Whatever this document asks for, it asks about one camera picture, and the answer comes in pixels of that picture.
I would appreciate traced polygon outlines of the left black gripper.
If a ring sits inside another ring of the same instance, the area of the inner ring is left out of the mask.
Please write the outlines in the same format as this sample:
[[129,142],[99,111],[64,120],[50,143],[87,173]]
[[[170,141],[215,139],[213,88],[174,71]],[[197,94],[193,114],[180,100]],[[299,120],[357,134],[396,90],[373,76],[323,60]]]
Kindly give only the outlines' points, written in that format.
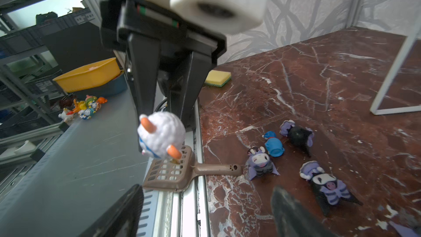
[[[168,111],[194,127],[194,105],[227,38],[146,0],[99,0],[99,8],[104,47],[130,54],[137,114],[153,113],[157,81],[169,81]],[[159,59],[157,40],[167,50]]]

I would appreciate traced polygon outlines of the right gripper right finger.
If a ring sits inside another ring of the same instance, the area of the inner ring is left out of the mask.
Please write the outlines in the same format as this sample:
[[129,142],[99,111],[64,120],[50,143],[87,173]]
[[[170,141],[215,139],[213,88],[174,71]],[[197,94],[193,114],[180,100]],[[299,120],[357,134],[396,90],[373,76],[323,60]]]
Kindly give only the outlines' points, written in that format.
[[271,195],[271,210],[279,237],[334,237],[287,190],[277,185]]

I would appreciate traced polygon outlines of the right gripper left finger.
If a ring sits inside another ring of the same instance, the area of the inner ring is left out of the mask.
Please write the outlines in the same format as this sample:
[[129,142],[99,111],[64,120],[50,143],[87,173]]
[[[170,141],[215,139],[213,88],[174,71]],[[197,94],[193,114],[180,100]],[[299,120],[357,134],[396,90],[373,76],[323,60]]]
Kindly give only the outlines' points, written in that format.
[[143,209],[144,193],[139,184],[132,186],[81,237],[134,237]]

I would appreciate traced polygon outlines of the white hooded Doraemon figure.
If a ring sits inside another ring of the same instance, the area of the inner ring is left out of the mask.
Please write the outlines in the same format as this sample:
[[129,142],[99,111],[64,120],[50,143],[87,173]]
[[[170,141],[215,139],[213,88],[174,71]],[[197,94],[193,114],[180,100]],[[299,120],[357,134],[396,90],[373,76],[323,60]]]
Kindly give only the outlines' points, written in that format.
[[186,137],[182,121],[173,113],[160,111],[139,116],[137,128],[140,151],[143,155],[160,160],[180,160]]

